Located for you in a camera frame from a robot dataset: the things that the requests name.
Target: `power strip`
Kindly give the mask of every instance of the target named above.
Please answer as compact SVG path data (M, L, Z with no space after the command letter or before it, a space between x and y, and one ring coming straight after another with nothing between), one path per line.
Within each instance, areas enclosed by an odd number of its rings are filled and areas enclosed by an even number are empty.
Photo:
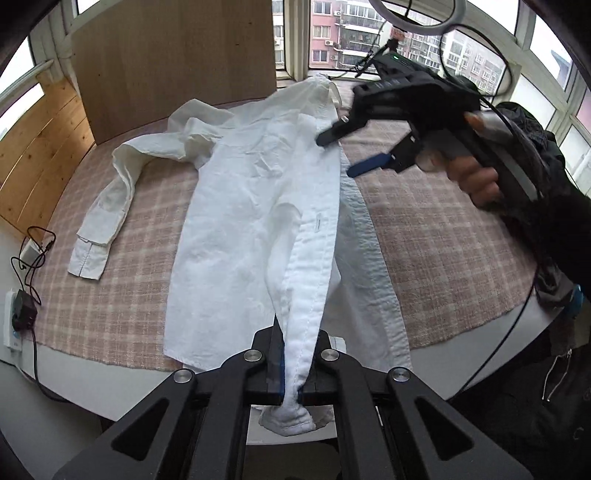
M12 312L14 300L17 298L17 292L8 291L4 302L4 345L17 352L22 351L21 334L12 328Z

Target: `plaid bedsheet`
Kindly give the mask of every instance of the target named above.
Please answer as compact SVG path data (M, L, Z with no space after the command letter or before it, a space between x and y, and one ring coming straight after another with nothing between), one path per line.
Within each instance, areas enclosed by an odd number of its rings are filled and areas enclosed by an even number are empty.
M350 83L339 90L350 102ZM35 281L43 300L40 343L125 367L172 370L163 355L168 285L198 174L189 164L155 160L144 168L128 217L100 281L67 273L82 220L113 179L111 152L122 142L164 131L155 122L91 149L67 185L49 228L57 242ZM342 144L351 162L387 151L407 131L372 122ZM532 258L494 215L474 208L445 176L410 170L358 179L401 304L412 348L492 320L525 300Z

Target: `finger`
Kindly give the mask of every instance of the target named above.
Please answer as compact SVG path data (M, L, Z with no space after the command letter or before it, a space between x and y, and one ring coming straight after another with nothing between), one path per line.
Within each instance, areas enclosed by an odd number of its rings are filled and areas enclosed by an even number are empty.
M447 178L451 181L459 181L476 173L481 168L474 157L457 157L447 166Z
M499 174L494 168L481 168L477 172L460 179L457 183L463 192L468 195L479 192L491 183L499 179Z
M477 207L484 207L490 202L495 202L501 199L501 191L496 183L487 185L483 190L470 195L472 203Z
M446 161L439 150L425 149L417 155L415 163L422 171L445 170Z
M466 122L468 122L468 125L470 125L478 133L482 133L484 131L484 120L476 113L466 112L464 113L464 118L466 119Z

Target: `wooden wall panel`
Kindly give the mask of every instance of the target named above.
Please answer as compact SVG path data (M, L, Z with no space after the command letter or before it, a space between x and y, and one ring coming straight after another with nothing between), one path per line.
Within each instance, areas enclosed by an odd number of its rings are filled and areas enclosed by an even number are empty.
M46 226L76 167L95 142L85 118L47 162L18 218L17 228L27 231L30 225Z
M65 79L49 86L44 91L43 97L4 135L0 142L0 183L7 179L8 174L33 139L75 96L76 91Z
M72 35L97 143L169 116L275 91L269 0L123 0Z
M0 216L25 234L30 225L47 226L93 143L72 86L66 80L45 85L44 96L0 141Z

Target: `building balcony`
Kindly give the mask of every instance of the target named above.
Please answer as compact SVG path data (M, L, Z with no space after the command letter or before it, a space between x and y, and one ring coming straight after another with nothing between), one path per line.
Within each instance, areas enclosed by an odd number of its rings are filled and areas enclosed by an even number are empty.
M378 31L382 26L379 20L371 20L370 18L355 17L353 15L342 15L341 20L344 24L356 25L357 27L371 28Z
M343 50L355 50L355 51L362 51L362 52L369 52L371 48L371 43L360 43L354 41L346 41L341 43L341 48Z

